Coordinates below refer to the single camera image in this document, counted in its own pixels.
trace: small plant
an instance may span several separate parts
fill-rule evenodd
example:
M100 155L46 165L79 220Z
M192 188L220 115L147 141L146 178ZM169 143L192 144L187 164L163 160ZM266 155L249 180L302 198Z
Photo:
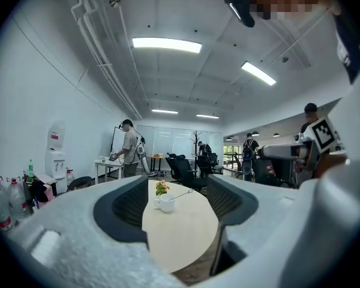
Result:
M156 184L156 196L160 196L162 194L166 194L167 190L169 190L169 187L167 186L167 183L165 180L159 181Z

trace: trousers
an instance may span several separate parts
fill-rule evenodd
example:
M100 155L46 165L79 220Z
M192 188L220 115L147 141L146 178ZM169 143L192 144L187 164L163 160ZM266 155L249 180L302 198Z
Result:
M125 164L124 163L124 178L136 176L136 169L139 163Z

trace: green bottle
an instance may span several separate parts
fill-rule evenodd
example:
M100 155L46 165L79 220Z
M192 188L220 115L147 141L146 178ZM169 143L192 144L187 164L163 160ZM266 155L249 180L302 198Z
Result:
M33 178L34 177L34 166L32 164L32 159L29 159L28 169L29 169L29 177Z

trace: coat rack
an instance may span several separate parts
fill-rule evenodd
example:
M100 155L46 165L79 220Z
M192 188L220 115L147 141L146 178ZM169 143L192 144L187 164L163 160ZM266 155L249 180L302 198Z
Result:
M197 130L193 132L194 140L190 138L190 140L194 143L194 170L197 171L197 143L199 142L199 137L202 132L197 133Z

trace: oval table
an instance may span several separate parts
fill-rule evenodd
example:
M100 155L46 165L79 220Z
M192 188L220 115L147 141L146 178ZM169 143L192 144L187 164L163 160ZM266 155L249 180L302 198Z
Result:
M176 199L175 210L164 213L153 203L155 180L149 180L148 204L143 213L149 252L168 273L180 270L197 260L212 244L218 219L206 197L197 191ZM178 196L189 188L167 182L168 194Z

